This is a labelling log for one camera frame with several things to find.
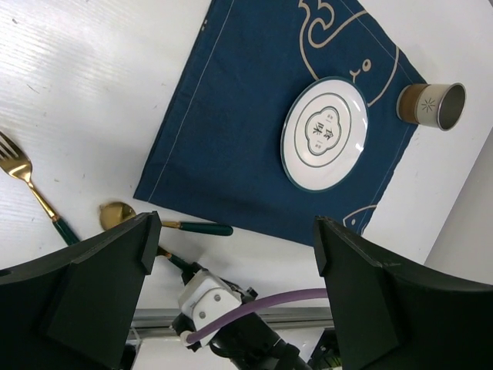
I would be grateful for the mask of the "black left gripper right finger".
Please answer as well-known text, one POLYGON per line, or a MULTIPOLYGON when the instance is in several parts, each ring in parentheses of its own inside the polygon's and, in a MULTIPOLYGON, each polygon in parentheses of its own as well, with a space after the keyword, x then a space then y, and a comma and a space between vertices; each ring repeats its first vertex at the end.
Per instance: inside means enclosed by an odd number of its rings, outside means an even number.
POLYGON ((314 221, 345 369, 490 369, 492 287, 415 263, 327 217, 314 221))

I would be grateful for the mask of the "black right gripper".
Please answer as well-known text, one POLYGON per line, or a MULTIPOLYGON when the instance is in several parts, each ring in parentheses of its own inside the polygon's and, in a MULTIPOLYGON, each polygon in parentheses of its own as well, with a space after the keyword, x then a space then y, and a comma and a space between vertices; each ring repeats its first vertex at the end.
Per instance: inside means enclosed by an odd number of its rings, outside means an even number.
POLYGON ((310 366, 300 350, 285 342, 257 314, 246 315, 221 328, 210 342, 211 351, 238 369, 300 370, 310 366))

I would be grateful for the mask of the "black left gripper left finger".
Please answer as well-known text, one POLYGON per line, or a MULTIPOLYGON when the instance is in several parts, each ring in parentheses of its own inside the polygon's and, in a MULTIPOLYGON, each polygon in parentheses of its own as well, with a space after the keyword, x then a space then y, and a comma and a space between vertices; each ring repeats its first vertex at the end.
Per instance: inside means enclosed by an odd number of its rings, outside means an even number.
POLYGON ((1 271, 3 369, 117 369, 161 222, 155 212, 1 271))

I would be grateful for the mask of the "gold spoon black handle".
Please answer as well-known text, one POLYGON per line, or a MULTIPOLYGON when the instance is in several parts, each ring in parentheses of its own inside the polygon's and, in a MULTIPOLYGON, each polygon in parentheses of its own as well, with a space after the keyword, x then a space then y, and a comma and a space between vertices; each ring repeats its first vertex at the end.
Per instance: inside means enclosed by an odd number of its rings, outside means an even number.
MULTIPOLYGON (((111 229, 136 216, 134 209, 120 201, 109 202, 99 207, 99 222, 103 230, 111 229)), ((224 224, 183 221, 161 221, 163 227, 186 232, 229 237, 233 228, 224 224)))

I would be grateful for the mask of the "gold fork black handle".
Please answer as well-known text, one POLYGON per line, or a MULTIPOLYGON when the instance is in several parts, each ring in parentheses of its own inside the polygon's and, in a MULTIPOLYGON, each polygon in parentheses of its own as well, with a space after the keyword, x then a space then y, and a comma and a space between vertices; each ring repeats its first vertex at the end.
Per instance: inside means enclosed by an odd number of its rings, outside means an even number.
POLYGON ((80 242, 80 238, 76 235, 75 231, 46 200, 32 182, 33 168, 29 157, 4 133, 1 133, 1 169, 10 177, 21 180, 27 184, 33 196, 51 220, 53 227, 67 245, 73 245, 80 242))

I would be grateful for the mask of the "white round dinner plate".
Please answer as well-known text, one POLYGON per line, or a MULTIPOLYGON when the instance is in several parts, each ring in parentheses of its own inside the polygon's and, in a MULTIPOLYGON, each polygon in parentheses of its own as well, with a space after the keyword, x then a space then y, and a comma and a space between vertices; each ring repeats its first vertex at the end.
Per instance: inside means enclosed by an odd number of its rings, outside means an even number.
POLYGON ((309 85, 282 129, 281 161, 290 182, 314 193, 339 184, 364 151, 368 120, 367 103, 352 82, 326 77, 309 85))

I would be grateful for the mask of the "gold knife black handle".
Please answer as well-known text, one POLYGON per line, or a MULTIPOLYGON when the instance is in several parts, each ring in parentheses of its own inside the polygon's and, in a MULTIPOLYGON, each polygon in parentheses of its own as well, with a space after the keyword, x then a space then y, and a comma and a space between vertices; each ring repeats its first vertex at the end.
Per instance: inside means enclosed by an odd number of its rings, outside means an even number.
POLYGON ((177 255, 166 251, 161 246, 158 246, 156 255, 163 256, 171 264, 179 268, 182 271, 182 277, 185 279, 191 279, 198 271, 201 270, 201 267, 196 262, 188 263, 184 261, 182 258, 178 257, 177 255))

